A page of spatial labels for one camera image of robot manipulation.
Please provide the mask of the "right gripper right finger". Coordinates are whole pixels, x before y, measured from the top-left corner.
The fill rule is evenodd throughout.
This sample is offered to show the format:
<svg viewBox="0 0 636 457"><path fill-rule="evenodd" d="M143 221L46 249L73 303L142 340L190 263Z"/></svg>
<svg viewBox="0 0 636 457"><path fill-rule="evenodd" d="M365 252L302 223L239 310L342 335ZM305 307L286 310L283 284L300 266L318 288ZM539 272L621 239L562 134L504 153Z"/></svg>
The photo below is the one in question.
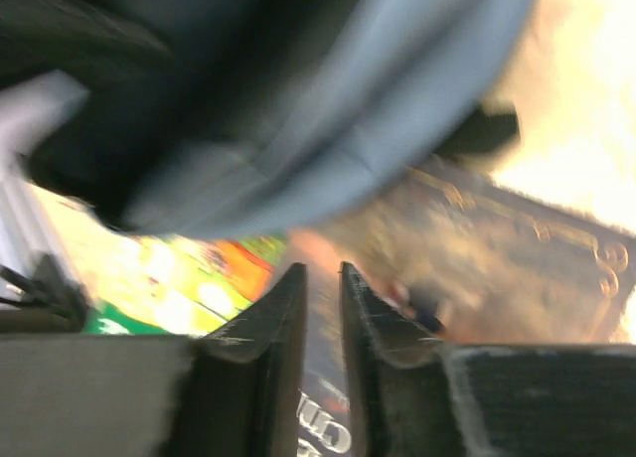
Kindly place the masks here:
<svg viewBox="0 0 636 457"><path fill-rule="evenodd" d="M340 274L357 456L631 456L631 345L454 345Z"/></svg>

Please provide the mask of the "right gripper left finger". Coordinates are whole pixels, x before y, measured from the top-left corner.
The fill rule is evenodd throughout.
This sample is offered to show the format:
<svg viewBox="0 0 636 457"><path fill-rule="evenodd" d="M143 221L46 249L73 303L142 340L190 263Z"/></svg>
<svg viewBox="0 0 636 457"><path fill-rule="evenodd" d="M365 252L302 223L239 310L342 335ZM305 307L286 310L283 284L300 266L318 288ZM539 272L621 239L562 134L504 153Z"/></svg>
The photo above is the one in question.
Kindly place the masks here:
<svg viewBox="0 0 636 457"><path fill-rule="evenodd" d="M5 456L292 456L307 272L215 332L91 335L37 291L1 313Z"/></svg>

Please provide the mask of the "green treehouse book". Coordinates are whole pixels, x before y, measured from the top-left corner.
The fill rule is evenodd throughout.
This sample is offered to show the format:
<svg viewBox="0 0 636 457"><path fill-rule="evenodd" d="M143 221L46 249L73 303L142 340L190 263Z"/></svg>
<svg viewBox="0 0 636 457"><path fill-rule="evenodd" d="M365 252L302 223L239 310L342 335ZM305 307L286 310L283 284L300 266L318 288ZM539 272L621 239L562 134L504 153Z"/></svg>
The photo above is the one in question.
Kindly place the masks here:
<svg viewBox="0 0 636 457"><path fill-rule="evenodd" d="M79 204L35 192L86 289L88 333L204 336L265 292L287 248L282 235L217 241L121 236Z"/></svg>

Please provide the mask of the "dark tale book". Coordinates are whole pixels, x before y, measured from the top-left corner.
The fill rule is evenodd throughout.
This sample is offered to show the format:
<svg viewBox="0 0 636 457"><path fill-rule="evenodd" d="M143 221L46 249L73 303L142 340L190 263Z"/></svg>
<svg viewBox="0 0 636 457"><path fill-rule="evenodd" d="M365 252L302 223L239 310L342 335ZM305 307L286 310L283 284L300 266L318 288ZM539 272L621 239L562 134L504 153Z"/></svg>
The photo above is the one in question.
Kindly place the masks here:
<svg viewBox="0 0 636 457"><path fill-rule="evenodd" d="M631 345L635 237L496 187L442 161L368 207L297 230L311 355L344 368L340 274L352 264L402 317L454 345Z"/></svg>

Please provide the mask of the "blue student backpack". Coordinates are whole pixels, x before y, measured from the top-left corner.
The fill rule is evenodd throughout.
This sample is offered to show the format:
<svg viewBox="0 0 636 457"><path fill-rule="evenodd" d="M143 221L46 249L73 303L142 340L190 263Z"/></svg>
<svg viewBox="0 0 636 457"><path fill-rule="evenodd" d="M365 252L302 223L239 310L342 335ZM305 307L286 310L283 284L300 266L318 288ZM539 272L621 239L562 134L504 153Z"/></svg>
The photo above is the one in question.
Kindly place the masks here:
<svg viewBox="0 0 636 457"><path fill-rule="evenodd" d="M23 156L126 235L318 223L517 125L482 97L536 0L1 0L1 84L71 111Z"/></svg>

